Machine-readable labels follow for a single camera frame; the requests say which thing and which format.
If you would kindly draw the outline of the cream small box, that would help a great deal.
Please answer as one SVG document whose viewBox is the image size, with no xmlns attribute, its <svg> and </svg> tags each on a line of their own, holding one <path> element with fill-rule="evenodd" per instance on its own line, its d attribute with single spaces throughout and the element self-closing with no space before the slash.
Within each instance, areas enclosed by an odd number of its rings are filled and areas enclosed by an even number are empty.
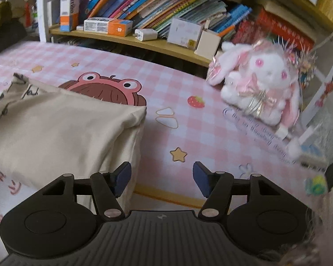
<svg viewBox="0 0 333 266">
<path fill-rule="evenodd" d="M 210 30 L 203 30 L 198 46 L 194 51 L 195 55 L 212 59 L 218 50 L 220 41 L 221 37 L 217 33 Z"/>
</svg>

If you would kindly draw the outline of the white square box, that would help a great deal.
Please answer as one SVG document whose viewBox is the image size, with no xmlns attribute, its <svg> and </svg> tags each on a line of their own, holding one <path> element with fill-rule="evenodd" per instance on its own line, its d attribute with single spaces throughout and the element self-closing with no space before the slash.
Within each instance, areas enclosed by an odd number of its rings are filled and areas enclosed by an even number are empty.
<svg viewBox="0 0 333 266">
<path fill-rule="evenodd" d="M 173 18 L 167 42 L 194 51 L 198 45 L 202 31 L 203 25 L 184 19 Z"/>
</svg>

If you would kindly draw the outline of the wooden shelf board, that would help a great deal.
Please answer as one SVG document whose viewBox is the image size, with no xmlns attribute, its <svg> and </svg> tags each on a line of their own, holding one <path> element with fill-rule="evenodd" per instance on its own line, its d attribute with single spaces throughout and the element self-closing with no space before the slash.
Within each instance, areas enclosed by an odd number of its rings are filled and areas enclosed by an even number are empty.
<svg viewBox="0 0 333 266">
<path fill-rule="evenodd" d="M 134 38 L 132 35 L 126 37 L 119 37 L 114 35 L 107 35 L 96 32 L 84 32 L 78 30 L 74 30 L 71 32 L 62 32 L 60 31 L 58 24 L 51 26 L 49 28 L 49 33 L 52 35 L 65 35 L 65 36 L 80 37 L 86 39 L 96 39 L 96 40 L 119 43 L 122 45 L 134 46 L 141 49 L 147 49 L 149 51 L 163 53 L 165 55 L 189 61 L 191 63 L 201 65 L 203 67 L 208 67 L 211 62 L 210 59 L 196 55 L 190 49 L 168 43 L 166 40 L 163 39 L 139 41 L 138 39 Z"/>
</svg>

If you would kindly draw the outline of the white shelf post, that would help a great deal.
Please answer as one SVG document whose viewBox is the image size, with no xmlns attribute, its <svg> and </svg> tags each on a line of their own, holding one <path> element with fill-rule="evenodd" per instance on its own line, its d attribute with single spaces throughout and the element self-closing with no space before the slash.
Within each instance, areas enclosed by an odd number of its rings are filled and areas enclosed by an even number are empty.
<svg viewBox="0 0 333 266">
<path fill-rule="evenodd" d="M 36 0 L 38 15 L 38 33 L 40 42 L 51 43 L 52 35 L 49 28 L 52 25 L 52 2 L 50 0 Z"/>
</svg>

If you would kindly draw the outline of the pink checkered bed sheet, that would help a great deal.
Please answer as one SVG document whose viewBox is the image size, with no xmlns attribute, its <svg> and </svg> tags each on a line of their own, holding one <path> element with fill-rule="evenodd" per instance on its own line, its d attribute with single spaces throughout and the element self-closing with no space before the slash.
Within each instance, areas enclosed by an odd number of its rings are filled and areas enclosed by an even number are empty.
<svg viewBox="0 0 333 266">
<path fill-rule="evenodd" d="M 0 95 L 14 74 L 104 102 L 145 106 L 135 208 L 194 208 L 203 197 L 192 179 L 196 161 L 237 178 L 260 173 L 307 205 L 313 175 L 289 159 L 266 125 L 223 103 L 203 79 L 140 59 L 83 47 L 24 41 L 0 53 Z M 39 188 L 0 171 L 0 221 Z M 0 260 L 6 256 L 0 239 Z"/>
</svg>

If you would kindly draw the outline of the pink white plush bunny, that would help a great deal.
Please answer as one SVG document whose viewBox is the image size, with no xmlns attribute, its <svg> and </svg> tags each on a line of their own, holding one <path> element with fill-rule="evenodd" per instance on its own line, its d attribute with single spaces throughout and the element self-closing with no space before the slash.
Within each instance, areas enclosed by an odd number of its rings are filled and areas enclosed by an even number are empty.
<svg viewBox="0 0 333 266">
<path fill-rule="evenodd" d="M 260 39 L 252 45 L 224 42 L 207 71 L 211 86 L 221 85 L 221 98 L 244 114 L 276 127 L 286 139 L 299 117 L 298 72 L 290 53 Z"/>
</svg>

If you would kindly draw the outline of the row of colourful books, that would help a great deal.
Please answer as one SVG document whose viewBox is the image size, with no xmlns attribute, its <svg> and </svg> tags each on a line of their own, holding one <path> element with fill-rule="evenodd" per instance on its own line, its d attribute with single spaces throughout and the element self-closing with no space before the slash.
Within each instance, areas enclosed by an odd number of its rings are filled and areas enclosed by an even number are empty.
<svg viewBox="0 0 333 266">
<path fill-rule="evenodd" d="M 173 19 L 193 25 L 209 24 L 221 41 L 251 44 L 269 36 L 276 42 L 289 42 L 298 50 L 310 50 L 314 36 L 307 24 L 285 9 L 264 0 L 251 19 L 253 9 L 228 0 L 80 0 L 79 22 L 88 18 L 129 21 L 133 29 L 153 29 L 167 39 Z"/>
</svg>

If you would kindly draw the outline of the dark olive garment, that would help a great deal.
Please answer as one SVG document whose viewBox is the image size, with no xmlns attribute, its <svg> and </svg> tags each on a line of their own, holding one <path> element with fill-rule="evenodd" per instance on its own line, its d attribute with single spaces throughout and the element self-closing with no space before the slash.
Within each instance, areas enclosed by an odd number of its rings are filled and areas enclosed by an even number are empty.
<svg viewBox="0 0 333 266">
<path fill-rule="evenodd" d="M 11 3 L 0 0 L 0 53 L 26 36 L 23 24 L 12 15 Z"/>
</svg>

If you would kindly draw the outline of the flat white orange box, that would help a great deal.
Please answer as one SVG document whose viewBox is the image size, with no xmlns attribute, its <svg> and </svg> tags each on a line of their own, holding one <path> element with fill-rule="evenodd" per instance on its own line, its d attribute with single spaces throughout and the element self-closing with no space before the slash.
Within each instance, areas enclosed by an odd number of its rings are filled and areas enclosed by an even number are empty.
<svg viewBox="0 0 333 266">
<path fill-rule="evenodd" d="M 88 18 L 84 21 L 84 32 L 126 37 L 131 33 L 133 22 L 131 20 L 113 18 Z"/>
</svg>

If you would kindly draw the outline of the beige canvas storage bag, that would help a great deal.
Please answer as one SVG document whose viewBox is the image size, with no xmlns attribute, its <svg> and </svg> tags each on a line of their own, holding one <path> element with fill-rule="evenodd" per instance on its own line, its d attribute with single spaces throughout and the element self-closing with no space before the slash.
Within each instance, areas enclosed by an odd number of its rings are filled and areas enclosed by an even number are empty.
<svg viewBox="0 0 333 266">
<path fill-rule="evenodd" d="M 0 171 L 42 188 L 65 173 L 88 178 L 132 165 L 119 197 L 128 209 L 140 161 L 145 106 L 104 102 L 14 74 L 0 95 Z"/>
</svg>

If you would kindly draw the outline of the tall white orange blue box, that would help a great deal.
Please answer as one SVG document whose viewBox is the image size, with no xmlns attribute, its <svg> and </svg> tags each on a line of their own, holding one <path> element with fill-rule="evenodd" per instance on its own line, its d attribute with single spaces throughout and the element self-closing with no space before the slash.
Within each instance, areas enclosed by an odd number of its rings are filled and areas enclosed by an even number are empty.
<svg viewBox="0 0 333 266">
<path fill-rule="evenodd" d="M 80 0 L 60 0 L 60 31 L 70 32 L 79 23 Z"/>
</svg>

